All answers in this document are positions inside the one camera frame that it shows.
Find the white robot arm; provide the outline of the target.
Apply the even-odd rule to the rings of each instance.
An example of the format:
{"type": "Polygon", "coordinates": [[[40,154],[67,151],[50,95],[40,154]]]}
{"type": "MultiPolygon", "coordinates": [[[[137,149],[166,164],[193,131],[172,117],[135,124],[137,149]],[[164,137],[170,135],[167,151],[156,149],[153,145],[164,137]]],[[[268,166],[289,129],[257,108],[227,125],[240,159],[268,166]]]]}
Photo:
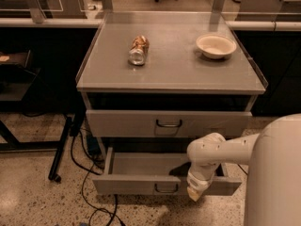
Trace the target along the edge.
{"type": "Polygon", "coordinates": [[[260,133],[226,140],[218,133],[192,141],[187,192],[197,201],[221,163],[248,166],[244,226],[301,226],[301,115],[281,117],[260,133]]]}

